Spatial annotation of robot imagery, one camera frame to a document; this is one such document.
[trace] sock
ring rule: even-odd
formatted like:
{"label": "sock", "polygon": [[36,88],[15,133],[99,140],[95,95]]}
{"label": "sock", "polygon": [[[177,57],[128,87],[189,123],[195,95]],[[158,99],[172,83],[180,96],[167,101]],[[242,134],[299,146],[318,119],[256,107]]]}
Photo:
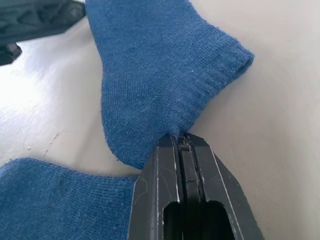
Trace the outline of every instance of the sock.
{"label": "sock", "polygon": [[136,179],[12,160],[0,168],[0,239],[126,240]]}
{"label": "sock", "polygon": [[187,132],[253,62],[188,0],[87,0],[86,10],[103,65],[105,137],[139,169],[160,137]]}

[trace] table surface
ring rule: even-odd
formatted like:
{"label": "table surface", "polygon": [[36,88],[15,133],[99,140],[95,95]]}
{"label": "table surface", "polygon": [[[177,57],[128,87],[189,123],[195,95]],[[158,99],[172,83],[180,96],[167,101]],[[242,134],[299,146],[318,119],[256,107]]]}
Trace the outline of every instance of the table surface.
{"label": "table surface", "polygon": [[[206,107],[201,136],[240,182],[267,240],[320,236],[320,2],[194,0],[255,54]],[[137,174],[109,150],[102,64],[88,20],[20,44],[0,67],[0,165],[35,157],[87,173]]]}

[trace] black plastic object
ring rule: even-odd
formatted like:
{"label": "black plastic object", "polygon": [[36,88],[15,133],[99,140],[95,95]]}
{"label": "black plastic object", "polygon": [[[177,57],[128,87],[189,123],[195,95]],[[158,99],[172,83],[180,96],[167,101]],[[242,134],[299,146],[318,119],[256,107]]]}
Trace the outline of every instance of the black plastic object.
{"label": "black plastic object", "polygon": [[0,48],[62,34],[85,15],[85,5],[73,0],[0,0]]}
{"label": "black plastic object", "polygon": [[235,177],[200,137],[157,143],[134,187],[128,240],[263,240]]}
{"label": "black plastic object", "polygon": [[21,53],[21,48],[15,43],[0,46],[0,66],[12,64]]}

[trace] white surface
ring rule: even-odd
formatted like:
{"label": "white surface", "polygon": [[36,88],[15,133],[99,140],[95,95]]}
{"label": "white surface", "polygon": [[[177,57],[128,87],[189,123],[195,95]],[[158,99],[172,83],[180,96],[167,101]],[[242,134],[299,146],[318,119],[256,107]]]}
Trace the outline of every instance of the white surface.
{"label": "white surface", "polygon": [[[255,61],[208,104],[191,132],[237,177],[267,240],[319,239],[319,2],[194,5]],[[0,163],[32,156],[84,172],[136,174],[104,140],[102,65],[87,20],[20,46],[22,56],[0,67]]]}

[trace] blue sock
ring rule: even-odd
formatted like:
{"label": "blue sock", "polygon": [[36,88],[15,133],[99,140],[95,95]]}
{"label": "blue sock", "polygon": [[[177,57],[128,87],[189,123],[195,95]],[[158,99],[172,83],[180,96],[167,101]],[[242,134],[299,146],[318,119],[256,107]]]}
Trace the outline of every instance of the blue sock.
{"label": "blue sock", "polygon": [[0,239],[125,240],[136,179],[12,160],[0,168]]}
{"label": "blue sock", "polygon": [[188,0],[87,0],[103,78],[111,151],[142,169],[156,141],[188,131],[253,55],[208,24]]}

